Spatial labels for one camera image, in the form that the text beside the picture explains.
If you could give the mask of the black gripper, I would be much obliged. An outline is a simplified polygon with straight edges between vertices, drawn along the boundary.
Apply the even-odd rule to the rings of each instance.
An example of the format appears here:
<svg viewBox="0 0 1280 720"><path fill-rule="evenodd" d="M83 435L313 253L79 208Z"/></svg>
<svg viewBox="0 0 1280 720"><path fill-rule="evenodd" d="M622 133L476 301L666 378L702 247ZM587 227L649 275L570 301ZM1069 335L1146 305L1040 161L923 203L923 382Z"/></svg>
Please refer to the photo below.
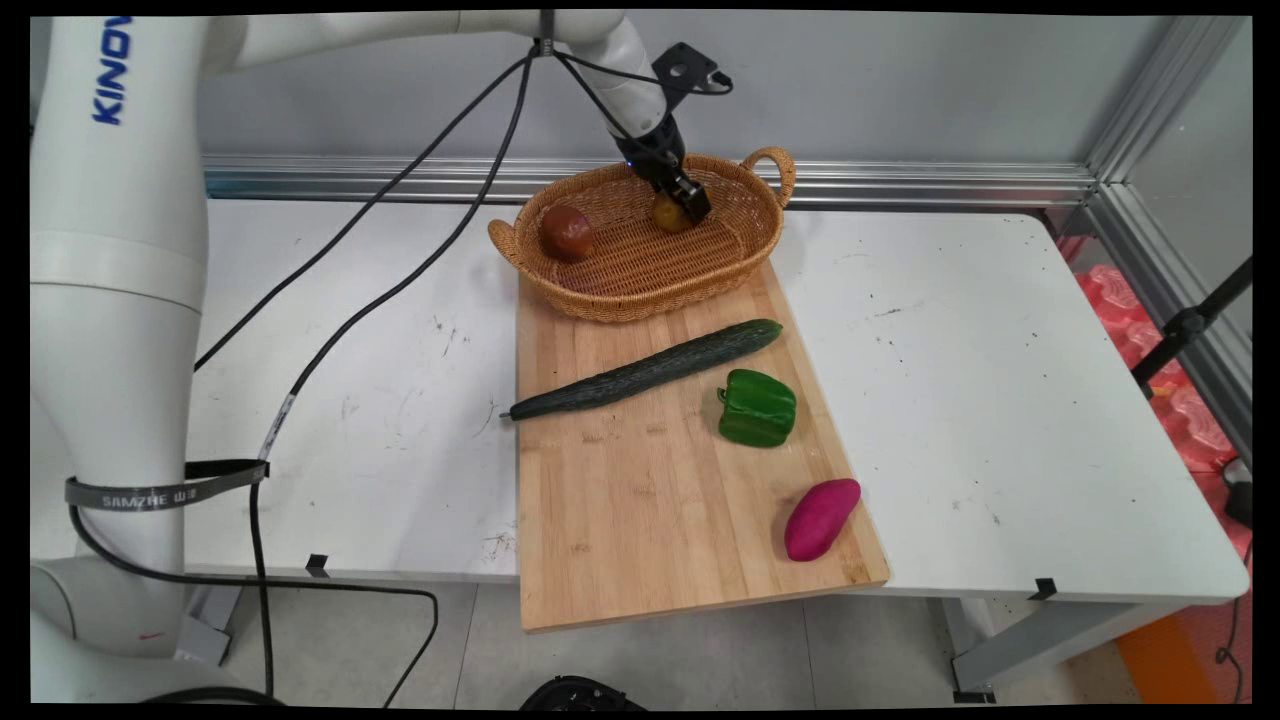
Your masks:
<svg viewBox="0 0 1280 720"><path fill-rule="evenodd" d="M684 170L684 137L671 113L645 135L622 138L622 155L636 177L680 205L690 224L700 224L710 214L710 199L703 184Z"/></svg>

